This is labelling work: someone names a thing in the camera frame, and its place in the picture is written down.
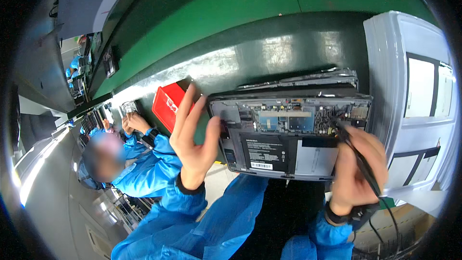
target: hand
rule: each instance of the hand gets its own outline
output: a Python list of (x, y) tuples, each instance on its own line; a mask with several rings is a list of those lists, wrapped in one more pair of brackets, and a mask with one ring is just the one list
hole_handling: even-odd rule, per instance
[(170, 144), (183, 164), (181, 182), (188, 190), (195, 190), (204, 182), (207, 171), (217, 157), (220, 136), (220, 118), (215, 116), (208, 121), (204, 144), (194, 143), (194, 132), (206, 102), (206, 98), (202, 96), (190, 112), (194, 92), (195, 86), (190, 84), (178, 107), (175, 127), (170, 137)]
[[(384, 145), (375, 136), (365, 131), (353, 127), (347, 127), (346, 130), (350, 134), (352, 145), (371, 166), (380, 191), (382, 191), (388, 180)], [(378, 202), (377, 196), (358, 168), (355, 153), (346, 143), (339, 145), (335, 174), (329, 204), (336, 215), (348, 215), (353, 206)]]
[(127, 113), (127, 120), (128, 126), (130, 128), (141, 131), (143, 135), (145, 135), (147, 130), (151, 128), (146, 120), (142, 118), (138, 113)]
[(103, 127), (105, 130), (109, 130), (111, 128), (109, 121), (106, 118), (103, 119)]
[(128, 118), (127, 118), (127, 117), (122, 118), (122, 129), (123, 129), (123, 130), (125, 131), (125, 133), (126, 133), (127, 135), (129, 135), (129, 136), (130, 136), (130, 135), (132, 134), (132, 132), (134, 131), (133, 128), (130, 128), (130, 127), (128, 126)]

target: open laptop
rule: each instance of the open laptop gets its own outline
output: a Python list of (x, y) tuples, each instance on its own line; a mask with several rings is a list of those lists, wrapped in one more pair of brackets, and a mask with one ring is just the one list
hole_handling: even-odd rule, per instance
[(321, 77), (322, 84), (298, 85), (296, 78), (289, 85), (283, 80), (270, 88), (252, 86), (210, 95), (208, 110), (221, 118), (220, 148), (229, 170), (332, 180), (338, 139), (331, 120), (367, 129), (372, 97), (359, 94), (352, 84), (339, 83), (337, 75), (331, 83), (326, 78)]

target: black cable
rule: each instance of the black cable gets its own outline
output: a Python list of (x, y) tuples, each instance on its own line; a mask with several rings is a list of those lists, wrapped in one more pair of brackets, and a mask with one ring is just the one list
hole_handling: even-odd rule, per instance
[(378, 234), (377, 229), (375, 229), (374, 226), (372, 225), (371, 219), (369, 219), (369, 225), (370, 225), (371, 228), (374, 230), (375, 234), (377, 235), (378, 240), (380, 240), (380, 242), (381, 242), (382, 244), (384, 244), (384, 243), (385, 243), (384, 240), (382, 239), (382, 237), (380, 236), (380, 234)]
[(395, 216), (393, 216), (393, 213), (391, 212), (391, 209), (390, 207), (388, 206), (387, 202), (385, 202), (385, 200), (383, 198), (379, 198), (381, 199), (382, 203), (385, 205), (385, 207), (387, 207), (387, 210), (388, 212), (390, 213), (390, 216), (391, 216), (391, 219), (393, 220), (393, 224), (395, 225), (395, 230), (396, 230), (396, 253), (395, 255), (393, 256), (392, 260), (395, 260), (396, 256), (398, 255), (399, 251), (400, 251), (400, 241), (399, 241), (399, 238), (400, 238), (400, 232), (398, 230), (398, 223), (396, 223), (396, 219), (395, 219)]

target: circuit board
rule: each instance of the circuit board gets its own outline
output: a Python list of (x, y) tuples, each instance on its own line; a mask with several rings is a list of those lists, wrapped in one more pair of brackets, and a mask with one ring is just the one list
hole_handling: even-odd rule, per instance
[(240, 125), (255, 132), (334, 136), (332, 119), (364, 129), (371, 102), (368, 100), (290, 98), (238, 101), (212, 107), (223, 124)]

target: blue uniform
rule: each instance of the blue uniform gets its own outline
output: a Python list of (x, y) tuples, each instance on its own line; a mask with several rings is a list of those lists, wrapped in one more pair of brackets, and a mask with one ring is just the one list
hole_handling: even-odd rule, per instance
[(159, 197), (171, 179), (175, 179), (181, 169), (181, 161), (170, 146), (169, 138), (157, 135), (153, 150), (137, 142), (136, 137), (127, 135), (124, 144), (125, 160), (136, 159), (126, 167), (120, 176), (112, 181), (115, 188), (132, 197)]
[[(185, 195), (172, 178), (161, 202), (153, 205), (139, 226), (114, 247), (111, 258), (229, 259), (252, 232), (267, 185), (267, 178), (236, 177), (204, 218), (196, 222), (207, 206), (205, 192)], [(307, 235), (287, 241), (281, 259), (351, 259), (353, 244), (347, 238), (352, 227), (334, 227), (323, 213), (318, 213)]]

